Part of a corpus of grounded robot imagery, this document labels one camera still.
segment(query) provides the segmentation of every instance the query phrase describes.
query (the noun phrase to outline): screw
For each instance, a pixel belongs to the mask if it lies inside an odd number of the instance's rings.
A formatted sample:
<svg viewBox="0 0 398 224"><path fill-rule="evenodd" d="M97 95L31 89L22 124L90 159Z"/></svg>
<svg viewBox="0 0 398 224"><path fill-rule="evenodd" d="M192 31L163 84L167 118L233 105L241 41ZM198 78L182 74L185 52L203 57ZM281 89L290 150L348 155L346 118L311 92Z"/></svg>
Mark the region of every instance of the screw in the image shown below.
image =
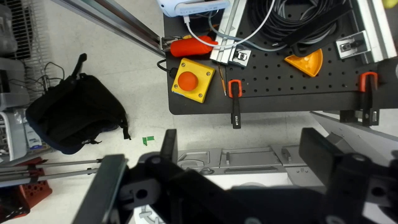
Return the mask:
<svg viewBox="0 0 398 224"><path fill-rule="evenodd" d="M352 154L352 158L356 159L356 160L358 160L358 161L364 161L364 160L366 160L366 156L362 155L362 154L359 154L359 153Z"/></svg>
<svg viewBox="0 0 398 224"><path fill-rule="evenodd" d="M336 215L326 216L326 222L327 224L346 224L345 220L342 220L340 216L336 216Z"/></svg>
<svg viewBox="0 0 398 224"><path fill-rule="evenodd" d="M248 217L245 224L261 224L261 221L257 217Z"/></svg>

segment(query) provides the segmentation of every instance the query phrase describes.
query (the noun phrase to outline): black bag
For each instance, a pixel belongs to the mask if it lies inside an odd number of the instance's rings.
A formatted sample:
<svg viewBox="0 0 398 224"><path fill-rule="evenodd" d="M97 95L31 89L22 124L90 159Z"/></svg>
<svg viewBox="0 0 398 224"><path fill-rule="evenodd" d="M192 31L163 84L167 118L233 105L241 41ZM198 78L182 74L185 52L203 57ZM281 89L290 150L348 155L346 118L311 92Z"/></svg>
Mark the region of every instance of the black bag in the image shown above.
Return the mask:
<svg viewBox="0 0 398 224"><path fill-rule="evenodd" d="M86 59L81 54L73 73L26 109L29 124L42 140L65 154L98 143L101 131L118 125L124 139L131 139L123 105L95 75L80 73Z"/></svg>

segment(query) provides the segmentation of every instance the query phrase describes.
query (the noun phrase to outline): red button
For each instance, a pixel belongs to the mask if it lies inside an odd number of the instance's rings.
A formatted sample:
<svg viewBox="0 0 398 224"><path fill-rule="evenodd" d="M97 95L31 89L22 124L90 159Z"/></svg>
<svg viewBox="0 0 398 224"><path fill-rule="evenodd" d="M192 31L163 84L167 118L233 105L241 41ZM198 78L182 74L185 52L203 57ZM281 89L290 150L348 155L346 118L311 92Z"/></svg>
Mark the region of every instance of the red button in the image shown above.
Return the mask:
<svg viewBox="0 0 398 224"><path fill-rule="evenodd" d="M192 72L183 72L178 77L178 84L183 90L193 90L198 87L198 77Z"/></svg>

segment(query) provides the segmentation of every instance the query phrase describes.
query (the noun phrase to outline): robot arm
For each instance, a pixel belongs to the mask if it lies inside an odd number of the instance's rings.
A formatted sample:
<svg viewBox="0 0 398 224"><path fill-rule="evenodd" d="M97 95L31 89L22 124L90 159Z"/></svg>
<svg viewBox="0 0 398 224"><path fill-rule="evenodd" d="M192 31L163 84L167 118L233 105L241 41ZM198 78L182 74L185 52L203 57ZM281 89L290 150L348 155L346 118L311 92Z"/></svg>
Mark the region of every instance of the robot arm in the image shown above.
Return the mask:
<svg viewBox="0 0 398 224"><path fill-rule="evenodd" d="M343 154L313 128L302 130L300 155L327 187L243 187L223 190L175 161L177 131L168 130L160 154L146 154L128 169L123 155L108 155L75 222L128 222L133 209L151 205L165 222L372 222L366 201L397 220L398 165L389 168L362 154Z"/></svg>

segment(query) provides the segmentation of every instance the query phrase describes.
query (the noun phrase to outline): metal plate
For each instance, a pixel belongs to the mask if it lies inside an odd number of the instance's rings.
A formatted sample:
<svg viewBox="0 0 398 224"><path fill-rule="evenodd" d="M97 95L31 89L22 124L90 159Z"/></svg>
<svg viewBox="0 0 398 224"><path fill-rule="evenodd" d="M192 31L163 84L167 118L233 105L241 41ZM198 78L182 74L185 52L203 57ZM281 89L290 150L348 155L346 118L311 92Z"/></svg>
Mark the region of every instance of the metal plate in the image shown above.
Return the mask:
<svg viewBox="0 0 398 224"><path fill-rule="evenodd" d="M289 17L300 17L304 10L300 7L290 8L292 10L287 12ZM238 36L246 37L255 28L245 14ZM350 22L340 22L337 32L343 37L356 33L357 29ZM261 36L256 36L251 41L260 46L266 44L261 41ZM284 61L289 54L291 54L290 49L269 53L254 51L246 68L228 66L226 78L243 80L244 97L353 92L358 88L358 74L376 66L374 63L364 64L359 56L341 59L335 41L331 39L330 44L323 47L323 66L320 74L316 78L310 78Z"/></svg>

